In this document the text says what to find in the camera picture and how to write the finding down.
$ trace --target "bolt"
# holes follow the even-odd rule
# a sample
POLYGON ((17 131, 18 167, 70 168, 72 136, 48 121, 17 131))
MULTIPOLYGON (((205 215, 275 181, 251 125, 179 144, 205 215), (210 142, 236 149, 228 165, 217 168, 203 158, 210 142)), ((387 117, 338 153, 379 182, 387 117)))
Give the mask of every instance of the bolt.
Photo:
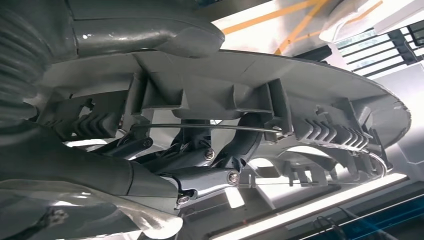
POLYGON ((214 152, 214 150, 212 148, 209 148, 204 153, 204 159, 206 159, 207 161, 210 161, 210 160, 214 159, 214 157, 215 157, 215 152, 214 152))
POLYGON ((236 183, 239 182, 239 178, 240 178, 239 177, 239 173, 238 172, 235 172, 235 171, 232 171, 228 175, 228 182, 230 184, 236 184, 236 183))
POLYGON ((189 196, 180 196, 178 198, 178 200, 176 201, 176 204, 178 204, 178 205, 184 205, 184 204, 188 203, 189 200, 190 200, 190 197, 189 196))
POLYGON ((144 147, 150 147, 150 146, 152 146, 152 144, 153 144, 153 141, 150 137, 147 138, 146 140, 144 140, 144 142, 143 142, 144 147))

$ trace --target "grey metal plate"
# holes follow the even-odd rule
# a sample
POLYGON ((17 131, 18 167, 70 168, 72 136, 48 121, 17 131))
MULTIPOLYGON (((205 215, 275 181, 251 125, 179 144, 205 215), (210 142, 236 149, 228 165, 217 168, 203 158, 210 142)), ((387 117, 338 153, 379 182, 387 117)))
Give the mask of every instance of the grey metal plate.
POLYGON ((113 79, 117 74, 139 72, 140 69, 134 67, 138 64, 149 73, 158 93, 169 102, 184 90, 183 107, 212 115, 219 116, 220 112, 229 110, 231 98, 242 102, 255 88, 280 79, 289 103, 297 98, 327 105, 345 98, 353 105, 364 103, 373 113, 372 127, 385 147, 403 137, 411 124, 405 105, 372 80, 319 62, 263 53, 221 50, 202 59, 159 51, 110 55, 55 64, 39 84, 48 87, 56 82, 55 87, 67 86, 75 92, 79 87, 101 86, 103 79, 113 79), (66 71, 68 69, 73 69, 72 74, 66 71), (234 88, 237 88, 237 96, 232 96, 234 88))

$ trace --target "glass window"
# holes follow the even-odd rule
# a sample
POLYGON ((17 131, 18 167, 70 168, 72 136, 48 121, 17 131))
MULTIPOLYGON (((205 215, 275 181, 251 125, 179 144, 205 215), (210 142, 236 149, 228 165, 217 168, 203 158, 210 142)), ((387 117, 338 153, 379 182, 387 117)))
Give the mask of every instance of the glass window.
POLYGON ((371 47, 371 48, 369 48, 365 51, 360 51, 360 52, 352 54, 350 56, 345 56, 344 60, 346 61, 346 63, 350 63, 350 62, 353 62, 355 60, 365 58, 366 56, 370 56, 370 55, 376 54, 378 52, 384 51, 386 49, 393 48, 394 46, 395 45, 393 44, 393 42, 391 42, 391 41, 386 42, 386 43, 371 47))
POLYGON ((344 47, 344 46, 346 46, 346 45, 349 45, 349 44, 353 44, 353 43, 359 42, 359 41, 361 41, 361 40, 364 40, 364 39, 367 39, 367 38, 373 37, 373 36, 375 36, 375 35, 376 35, 376 31, 375 31, 374 29, 372 29, 372 30, 369 30, 369 31, 363 32, 363 33, 361 33, 361 34, 358 34, 358 35, 356 35, 356 36, 350 37, 350 38, 348 38, 348 39, 341 40, 341 41, 337 42, 337 43, 335 44, 335 46, 339 49, 339 48, 342 48, 342 47, 344 47))
POLYGON ((392 59, 389 59, 387 61, 380 62, 380 63, 378 63, 376 65, 372 65, 370 67, 366 67, 364 69, 361 69, 359 71, 356 71, 355 73, 363 76, 363 75, 370 74, 372 72, 378 71, 380 69, 383 69, 385 67, 388 67, 388 66, 391 66, 391 65, 400 63, 403 60, 404 59, 401 56, 397 56, 397 57, 392 58, 392 59))
POLYGON ((342 50, 340 50, 340 53, 341 53, 342 56, 344 56, 344 55, 362 50, 364 48, 379 44, 379 43, 384 42, 384 41, 389 40, 389 39, 390 39, 389 36, 387 34, 384 34, 384 35, 375 37, 373 39, 360 42, 360 43, 355 44, 353 46, 343 48, 342 50))

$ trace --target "cable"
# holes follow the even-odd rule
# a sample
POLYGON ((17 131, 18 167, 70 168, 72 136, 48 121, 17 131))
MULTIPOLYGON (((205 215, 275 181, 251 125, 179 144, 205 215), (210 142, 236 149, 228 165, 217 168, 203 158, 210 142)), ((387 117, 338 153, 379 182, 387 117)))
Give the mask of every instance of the cable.
POLYGON ((376 160, 381 165, 381 168, 383 170, 383 173, 381 174, 381 178, 384 178, 387 175, 387 173, 389 172, 389 169, 386 165, 386 162, 381 157, 379 157, 377 154, 370 152, 366 149, 362 149, 361 152, 364 153, 364 154, 368 154, 371 158, 376 160))
POLYGON ((337 234, 338 239, 337 240, 348 240, 348 237, 346 236, 345 232, 340 228, 340 226, 331 218, 327 218, 325 216, 317 216, 316 219, 312 222, 313 228, 317 231, 319 229, 317 228, 317 224, 319 224, 319 227, 323 229, 323 233, 327 234, 327 229, 325 228, 325 225, 322 224, 321 221, 325 221, 328 225, 331 226, 333 231, 337 234))

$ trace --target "ribbed flexible hose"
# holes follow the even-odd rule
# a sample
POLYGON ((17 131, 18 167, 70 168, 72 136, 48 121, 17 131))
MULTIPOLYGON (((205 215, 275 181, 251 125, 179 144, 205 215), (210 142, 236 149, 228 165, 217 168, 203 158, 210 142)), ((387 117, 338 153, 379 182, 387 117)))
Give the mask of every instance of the ribbed flexible hose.
POLYGON ((140 49, 202 58, 223 42, 213 24, 169 0, 1 0, 0 127, 36 115, 23 100, 52 63, 140 49))
POLYGON ((32 25, 7 9, 0 10, 0 126, 31 118, 36 110, 24 103, 37 91, 52 55, 32 25))

